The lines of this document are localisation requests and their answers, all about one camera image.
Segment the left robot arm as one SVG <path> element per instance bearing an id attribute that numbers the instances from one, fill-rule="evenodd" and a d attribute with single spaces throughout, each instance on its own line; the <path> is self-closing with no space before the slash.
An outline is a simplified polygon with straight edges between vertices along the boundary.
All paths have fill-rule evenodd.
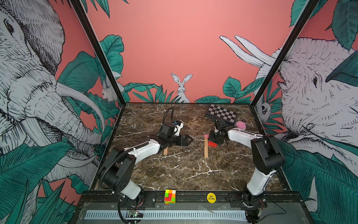
<path id="1" fill-rule="evenodd" d="M 186 147 L 192 141 L 188 134 L 180 134 L 149 138 L 133 147 L 115 148 L 98 170 L 98 188 L 103 190 L 103 185 L 106 185 L 112 192 L 128 198 L 133 207 L 141 206 L 144 203 L 144 190 L 131 179 L 135 165 L 167 147 Z"/>

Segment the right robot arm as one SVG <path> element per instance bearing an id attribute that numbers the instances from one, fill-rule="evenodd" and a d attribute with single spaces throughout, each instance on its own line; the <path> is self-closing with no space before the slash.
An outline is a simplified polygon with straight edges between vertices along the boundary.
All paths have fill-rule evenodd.
<path id="1" fill-rule="evenodd" d="M 241 201 L 248 208 L 264 206 L 264 190 L 271 177 L 285 163 L 277 140 L 269 135 L 255 134 L 237 127 L 211 131 L 209 140 L 217 144 L 223 144 L 228 140 L 235 141 L 252 150 L 255 170 L 244 188 Z"/>

